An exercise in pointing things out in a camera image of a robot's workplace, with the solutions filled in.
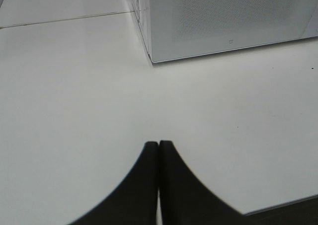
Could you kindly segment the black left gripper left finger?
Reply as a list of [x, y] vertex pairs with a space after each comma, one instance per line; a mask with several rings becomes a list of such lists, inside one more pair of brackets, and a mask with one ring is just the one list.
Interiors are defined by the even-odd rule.
[[156, 225], [159, 145], [146, 142], [121, 183], [73, 225]]

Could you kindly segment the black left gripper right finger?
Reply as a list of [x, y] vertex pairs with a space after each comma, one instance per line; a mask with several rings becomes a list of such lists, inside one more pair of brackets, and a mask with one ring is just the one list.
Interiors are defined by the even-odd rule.
[[254, 225], [215, 196], [188, 168], [173, 142], [159, 144], [159, 195], [165, 225]]

